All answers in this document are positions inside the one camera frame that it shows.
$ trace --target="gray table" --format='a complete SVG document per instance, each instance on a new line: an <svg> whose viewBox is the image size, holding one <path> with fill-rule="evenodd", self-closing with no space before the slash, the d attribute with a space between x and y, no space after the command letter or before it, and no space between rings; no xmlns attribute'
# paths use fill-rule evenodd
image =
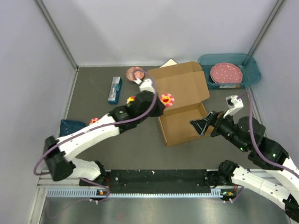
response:
<svg viewBox="0 0 299 224"><path fill-rule="evenodd" d="M107 101L113 76L121 76L123 85L119 105L139 93L136 84L125 78L129 67L80 68L67 119L89 123L102 117L115 106ZM155 68L143 67L145 70ZM203 102L207 111L227 109L225 97L242 94L244 90L210 90L210 98ZM249 101L243 98L244 108L235 115L248 116ZM81 153L78 158L99 160L106 169L217 169L224 160L232 160L245 168L257 168L223 137L204 138L167 147L156 118L148 118L133 130L106 139Z"/></svg>

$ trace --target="open cardboard box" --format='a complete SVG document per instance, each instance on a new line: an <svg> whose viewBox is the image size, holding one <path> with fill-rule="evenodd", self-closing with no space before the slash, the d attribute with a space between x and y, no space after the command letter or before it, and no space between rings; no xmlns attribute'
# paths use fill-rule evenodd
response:
<svg viewBox="0 0 299 224"><path fill-rule="evenodd" d="M205 74L196 62L161 67L149 70L148 73L156 80L158 94L170 93L175 101L173 106L164 110L159 123L167 146L209 136L200 137L190 124L190 120L207 116L202 101L210 94Z"/></svg>

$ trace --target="blue box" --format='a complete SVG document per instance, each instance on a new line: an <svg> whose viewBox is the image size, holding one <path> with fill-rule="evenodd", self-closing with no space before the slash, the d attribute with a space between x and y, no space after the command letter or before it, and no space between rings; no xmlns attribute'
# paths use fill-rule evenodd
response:
<svg viewBox="0 0 299 224"><path fill-rule="evenodd" d="M203 55L197 61L205 73L206 83L209 89L246 88L261 80L261 73L253 57L246 54L212 54ZM215 83L210 72L214 65L222 62L234 64L243 73L241 83Z"/></svg>
<svg viewBox="0 0 299 224"><path fill-rule="evenodd" d="M109 104L118 104L118 100L120 98L121 93L121 85L122 79L120 76L113 77L110 92L108 95L108 103Z"/></svg>

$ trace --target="teal plastic basket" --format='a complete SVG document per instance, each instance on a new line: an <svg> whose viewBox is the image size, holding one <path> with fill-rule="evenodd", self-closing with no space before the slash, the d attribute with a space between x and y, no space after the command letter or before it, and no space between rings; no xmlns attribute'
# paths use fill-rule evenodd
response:
<svg viewBox="0 0 299 224"><path fill-rule="evenodd" d="M246 54L212 54L203 55L197 61L206 76L206 83L209 89L232 89L232 88L246 88L257 84L261 80L261 73L257 67L256 61L253 57ZM231 63L240 68L243 74L241 83L215 83L210 72L214 65L218 63Z"/></svg>

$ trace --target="white wall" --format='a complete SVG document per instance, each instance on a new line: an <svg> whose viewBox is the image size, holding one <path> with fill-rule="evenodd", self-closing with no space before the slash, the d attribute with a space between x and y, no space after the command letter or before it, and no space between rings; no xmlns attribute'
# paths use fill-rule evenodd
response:
<svg viewBox="0 0 299 224"><path fill-rule="evenodd" d="M74 69L33 0L1 0L0 30L0 223L24 224Z"/></svg>
<svg viewBox="0 0 299 224"><path fill-rule="evenodd" d="M254 54L262 80L254 93L268 136L299 166L299 1L288 0Z"/></svg>
<svg viewBox="0 0 299 224"><path fill-rule="evenodd" d="M78 65L247 53L276 0L43 0Z"/></svg>

